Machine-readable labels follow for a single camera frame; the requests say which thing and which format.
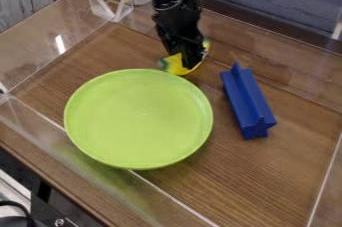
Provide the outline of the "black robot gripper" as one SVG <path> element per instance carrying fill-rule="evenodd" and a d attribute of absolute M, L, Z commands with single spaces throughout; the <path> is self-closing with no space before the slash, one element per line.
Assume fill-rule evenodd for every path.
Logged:
<path fill-rule="evenodd" d="M 181 65 L 192 69 L 203 59 L 203 35 L 197 28 L 200 0 L 152 0 L 152 20 L 169 55 L 181 52 Z"/>

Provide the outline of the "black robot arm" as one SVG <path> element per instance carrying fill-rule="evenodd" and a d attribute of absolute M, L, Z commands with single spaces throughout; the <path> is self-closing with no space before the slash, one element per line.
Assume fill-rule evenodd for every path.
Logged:
<path fill-rule="evenodd" d="M 192 70 L 204 58 L 204 36 L 197 23 L 200 0 L 152 0 L 156 33 L 168 56 L 179 55 L 180 66 Z"/>

